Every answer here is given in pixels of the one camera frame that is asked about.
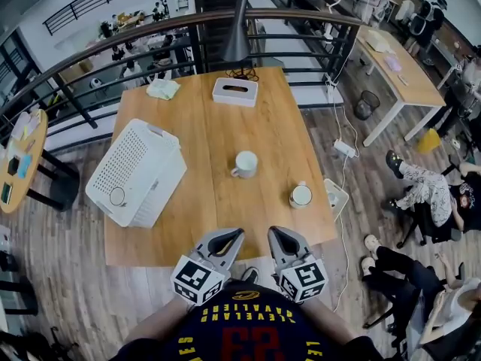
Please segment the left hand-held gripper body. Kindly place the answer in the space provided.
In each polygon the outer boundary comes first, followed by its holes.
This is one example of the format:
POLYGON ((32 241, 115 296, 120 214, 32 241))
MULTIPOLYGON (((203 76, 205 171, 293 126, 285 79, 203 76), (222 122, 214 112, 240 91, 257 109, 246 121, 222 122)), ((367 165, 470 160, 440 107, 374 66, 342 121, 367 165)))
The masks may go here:
POLYGON ((227 247, 217 252, 195 247, 179 259, 171 275, 171 286, 189 305, 201 306, 225 286, 231 277, 230 267, 227 247))

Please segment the plain white mug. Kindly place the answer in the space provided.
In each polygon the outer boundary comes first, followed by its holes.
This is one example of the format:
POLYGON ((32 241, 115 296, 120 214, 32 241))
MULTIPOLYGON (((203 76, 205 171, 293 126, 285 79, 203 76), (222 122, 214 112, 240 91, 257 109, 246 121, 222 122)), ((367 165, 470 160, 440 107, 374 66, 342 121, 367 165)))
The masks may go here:
POLYGON ((256 174, 258 157, 252 151, 243 150, 237 154, 234 160, 234 168, 231 170, 232 177, 243 179, 251 178, 256 174))

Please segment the white plastic basket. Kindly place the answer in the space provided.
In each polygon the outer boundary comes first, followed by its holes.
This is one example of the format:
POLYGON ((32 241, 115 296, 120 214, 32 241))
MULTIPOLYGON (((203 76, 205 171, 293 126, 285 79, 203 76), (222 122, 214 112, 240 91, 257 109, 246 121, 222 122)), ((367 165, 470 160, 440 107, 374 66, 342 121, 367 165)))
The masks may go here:
POLYGON ((117 225, 150 229, 186 170, 176 136, 132 119, 98 164, 86 194, 117 225), (121 206, 110 203, 114 187, 125 191, 121 206))

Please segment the person's right forearm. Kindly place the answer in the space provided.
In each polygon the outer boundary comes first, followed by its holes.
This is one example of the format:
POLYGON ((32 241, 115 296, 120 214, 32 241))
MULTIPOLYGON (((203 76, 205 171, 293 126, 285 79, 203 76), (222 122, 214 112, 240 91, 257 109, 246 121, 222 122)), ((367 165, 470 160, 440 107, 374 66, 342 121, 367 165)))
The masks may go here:
POLYGON ((345 345, 358 338, 358 333, 319 299, 308 299, 301 305, 301 310, 320 332, 338 344, 345 345))

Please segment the person's left forearm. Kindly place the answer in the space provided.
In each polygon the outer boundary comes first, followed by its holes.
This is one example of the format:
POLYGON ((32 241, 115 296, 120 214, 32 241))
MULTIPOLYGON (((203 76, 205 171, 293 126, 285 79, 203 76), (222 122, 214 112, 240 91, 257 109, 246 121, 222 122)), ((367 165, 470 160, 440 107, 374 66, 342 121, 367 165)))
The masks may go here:
POLYGON ((131 330, 121 351, 139 359, 150 359, 158 355, 163 341, 172 334, 192 307, 183 298, 174 297, 131 330))

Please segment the cream tissue box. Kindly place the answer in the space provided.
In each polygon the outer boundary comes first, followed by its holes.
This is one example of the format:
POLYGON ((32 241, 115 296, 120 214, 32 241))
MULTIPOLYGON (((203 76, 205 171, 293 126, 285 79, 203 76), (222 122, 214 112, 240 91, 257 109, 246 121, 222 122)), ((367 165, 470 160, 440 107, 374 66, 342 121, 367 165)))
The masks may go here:
POLYGON ((365 41, 378 53, 386 53, 391 50, 388 41, 377 31, 368 30, 365 34, 365 41))

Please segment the person's dark blue jersey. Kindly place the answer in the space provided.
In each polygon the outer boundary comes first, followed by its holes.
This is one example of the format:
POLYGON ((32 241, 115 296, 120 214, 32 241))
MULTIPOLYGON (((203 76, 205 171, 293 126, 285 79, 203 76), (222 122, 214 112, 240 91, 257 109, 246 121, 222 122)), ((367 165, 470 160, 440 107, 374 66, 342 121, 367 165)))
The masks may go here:
POLYGON ((110 361, 384 361, 365 335, 345 345, 324 335, 302 304, 258 284, 232 281, 193 306, 158 355, 139 359, 121 347, 110 361))

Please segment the black mesh waste basket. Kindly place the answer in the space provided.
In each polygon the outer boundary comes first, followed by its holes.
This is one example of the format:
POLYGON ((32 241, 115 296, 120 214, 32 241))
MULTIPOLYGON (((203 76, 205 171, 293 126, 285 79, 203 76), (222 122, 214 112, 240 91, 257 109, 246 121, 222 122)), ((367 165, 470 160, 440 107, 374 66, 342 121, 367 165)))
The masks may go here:
POLYGON ((380 100, 376 94, 364 90, 354 107, 354 114, 359 120, 367 120, 380 106, 380 100))

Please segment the yellow bag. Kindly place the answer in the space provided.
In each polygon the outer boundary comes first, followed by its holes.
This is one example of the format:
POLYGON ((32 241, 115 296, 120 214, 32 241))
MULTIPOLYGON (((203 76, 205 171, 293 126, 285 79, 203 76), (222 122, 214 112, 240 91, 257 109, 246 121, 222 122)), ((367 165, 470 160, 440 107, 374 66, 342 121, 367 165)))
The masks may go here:
POLYGON ((418 153, 427 154, 441 145, 441 138, 435 129, 429 129, 416 145, 418 153))

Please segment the black stool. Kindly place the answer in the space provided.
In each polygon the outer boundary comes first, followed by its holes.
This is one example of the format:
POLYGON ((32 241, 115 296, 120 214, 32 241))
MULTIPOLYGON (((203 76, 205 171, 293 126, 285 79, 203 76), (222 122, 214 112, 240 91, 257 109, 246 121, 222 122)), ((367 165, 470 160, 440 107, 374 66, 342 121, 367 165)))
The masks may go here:
POLYGON ((0 279, 0 292, 16 293, 20 296, 23 303, 22 308, 2 307, 6 315, 38 315, 38 300, 35 290, 30 280, 19 273, 20 267, 14 255, 0 250, 0 273, 7 272, 13 274, 12 281, 0 279))

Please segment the black cone desk lamp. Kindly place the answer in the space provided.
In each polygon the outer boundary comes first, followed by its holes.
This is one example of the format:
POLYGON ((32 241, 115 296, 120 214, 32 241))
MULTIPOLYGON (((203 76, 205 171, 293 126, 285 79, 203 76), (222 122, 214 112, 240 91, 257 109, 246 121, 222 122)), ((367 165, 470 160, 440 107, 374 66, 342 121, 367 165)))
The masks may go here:
POLYGON ((245 63, 251 50, 245 20, 247 5, 248 0, 236 1, 231 27, 222 46, 221 59, 228 64, 225 71, 228 77, 257 82, 259 77, 254 67, 246 66, 245 63))

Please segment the round wooden table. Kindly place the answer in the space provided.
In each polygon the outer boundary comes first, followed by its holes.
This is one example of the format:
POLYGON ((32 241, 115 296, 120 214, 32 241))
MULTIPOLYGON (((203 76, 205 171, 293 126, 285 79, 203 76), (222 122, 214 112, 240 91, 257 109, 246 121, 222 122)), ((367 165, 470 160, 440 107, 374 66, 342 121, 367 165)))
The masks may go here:
POLYGON ((45 150, 48 118, 45 111, 38 110, 41 113, 41 123, 36 130, 22 141, 17 141, 10 136, 7 147, 0 153, 0 192, 4 182, 13 184, 9 204, 6 205, 0 200, 0 211, 6 214, 15 212, 26 197, 57 211, 67 211, 73 205, 79 191, 80 172, 77 166, 72 162, 63 162, 45 150), (14 156, 20 160, 25 155, 32 156, 26 178, 21 179, 17 174, 10 176, 7 173, 8 161, 14 156), (32 189, 37 174, 50 179, 48 196, 32 189))

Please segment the long wooden table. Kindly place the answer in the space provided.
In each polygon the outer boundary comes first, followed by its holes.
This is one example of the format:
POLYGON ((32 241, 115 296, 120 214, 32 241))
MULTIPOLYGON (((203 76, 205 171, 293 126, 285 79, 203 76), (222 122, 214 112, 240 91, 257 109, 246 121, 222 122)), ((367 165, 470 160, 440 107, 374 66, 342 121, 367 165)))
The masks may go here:
POLYGON ((361 58, 367 63, 365 74, 370 76, 374 71, 378 71, 396 98, 396 102, 384 118, 363 140, 363 145, 370 146, 406 106, 426 107, 428 113, 404 136, 404 140, 409 141, 446 105, 442 95, 416 60, 389 32, 363 25, 358 31, 355 47, 361 53, 361 58), (386 53, 378 53, 373 50, 365 41, 365 34, 368 30, 380 33, 388 41, 391 50, 386 53), (384 62, 386 54, 398 58, 402 67, 400 72, 393 72, 389 69, 384 62))

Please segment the light blue cloth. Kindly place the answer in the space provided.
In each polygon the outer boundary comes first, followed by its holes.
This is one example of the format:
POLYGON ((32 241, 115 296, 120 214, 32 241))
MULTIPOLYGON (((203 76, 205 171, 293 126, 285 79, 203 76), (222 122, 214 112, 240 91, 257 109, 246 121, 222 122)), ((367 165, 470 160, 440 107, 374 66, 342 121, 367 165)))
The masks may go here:
POLYGON ((20 158, 18 169, 17 169, 17 175, 21 179, 25 179, 27 176, 27 171, 29 170, 29 166, 32 163, 32 156, 31 155, 25 155, 22 158, 20 158))

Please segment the pastel paper stack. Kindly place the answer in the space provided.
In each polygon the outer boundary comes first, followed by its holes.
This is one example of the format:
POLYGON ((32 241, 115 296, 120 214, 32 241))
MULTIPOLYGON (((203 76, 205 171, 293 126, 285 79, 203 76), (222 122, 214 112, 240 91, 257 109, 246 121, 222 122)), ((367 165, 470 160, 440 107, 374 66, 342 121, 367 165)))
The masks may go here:
POLYGON ((41 123, 41 113, 36 110, 31 113, 22 112, 17 119, 11 137, 17 141, 22 141, 29 137, 41 123))

